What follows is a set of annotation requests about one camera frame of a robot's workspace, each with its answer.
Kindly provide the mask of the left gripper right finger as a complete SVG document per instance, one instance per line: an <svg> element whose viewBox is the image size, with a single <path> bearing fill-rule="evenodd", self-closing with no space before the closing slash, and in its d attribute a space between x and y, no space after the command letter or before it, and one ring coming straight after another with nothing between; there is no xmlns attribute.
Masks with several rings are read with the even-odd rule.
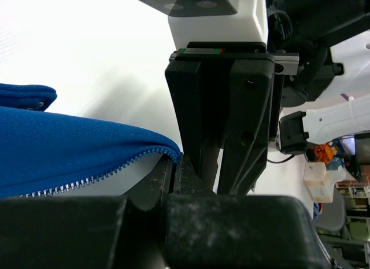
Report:
<svg viewBox="0 0 370 269"><path fill-rule="evenodd" d="M290 196L219 196L187 156L176 167L165 204L170 268L326 268L300 200Z"/></svg>

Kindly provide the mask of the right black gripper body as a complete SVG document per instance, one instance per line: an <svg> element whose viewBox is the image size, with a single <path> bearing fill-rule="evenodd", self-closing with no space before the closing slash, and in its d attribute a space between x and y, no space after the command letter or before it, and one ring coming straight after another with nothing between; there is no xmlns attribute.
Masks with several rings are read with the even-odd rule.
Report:
<svg viewBox="0 0 370 269"><path fill-rule="evenodd" d="M190 42L175 50L169 60L202 60L207 58L252 59L270 58L275 63L275 74L296 75L299 54L271 52L262 42Z"/></svg>

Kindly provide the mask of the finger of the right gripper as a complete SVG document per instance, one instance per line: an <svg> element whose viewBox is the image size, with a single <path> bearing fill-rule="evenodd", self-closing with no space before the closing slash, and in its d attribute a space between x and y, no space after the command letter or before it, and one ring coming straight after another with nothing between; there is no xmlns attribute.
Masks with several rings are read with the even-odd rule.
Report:
<svg viewBox="0 0 370 269"><path fill-rule="evenodd" d="M220 145L199 61L171 61L165 70L179 126L183 153L195 173L212 189L218 169Z"/></svg>
<svg viewBox="0 0 370 269"><path fill-rule="evenodd" d="M266 167L274 68L267 59L232 66L218 194L247 194Z"/></svg>

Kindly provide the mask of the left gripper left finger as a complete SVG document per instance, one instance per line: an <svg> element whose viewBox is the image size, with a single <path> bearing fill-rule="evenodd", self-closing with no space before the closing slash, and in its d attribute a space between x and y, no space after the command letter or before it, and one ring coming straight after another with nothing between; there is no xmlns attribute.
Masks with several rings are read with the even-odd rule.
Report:
<svg viewBox="0 0 370 269"><path fill-rule="evenodd" d="M165 268L161 207L173 163L163 157L121 196L1 201L2 268Z"/></svg>

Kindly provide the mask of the blue zip-up jacket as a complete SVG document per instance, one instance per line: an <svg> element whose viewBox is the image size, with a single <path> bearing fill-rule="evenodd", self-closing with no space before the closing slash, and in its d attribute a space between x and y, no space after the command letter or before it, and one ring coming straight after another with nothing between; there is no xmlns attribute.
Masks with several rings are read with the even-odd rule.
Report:
<svg viewBox="0 0 370 269"><path fill-rule="evenodd" d="M171 139L126 124L48 112L55 89L1 85L1 197L42 197L103 180L150 154L177 162Z"/></svg>

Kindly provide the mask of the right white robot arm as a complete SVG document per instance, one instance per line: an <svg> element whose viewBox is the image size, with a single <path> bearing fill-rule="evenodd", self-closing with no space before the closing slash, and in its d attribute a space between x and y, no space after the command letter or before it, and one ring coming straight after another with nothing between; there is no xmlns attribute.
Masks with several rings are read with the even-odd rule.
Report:
<svg viewBox="0 0 370 269"><path fill-rule="evenodd" d="M165 71L184 157L220 194L246 194L268 144L305 153L316 139L307 112L282 108L357 89L335 53L369 30L369 0L175 0L176 46Z"/></svg>

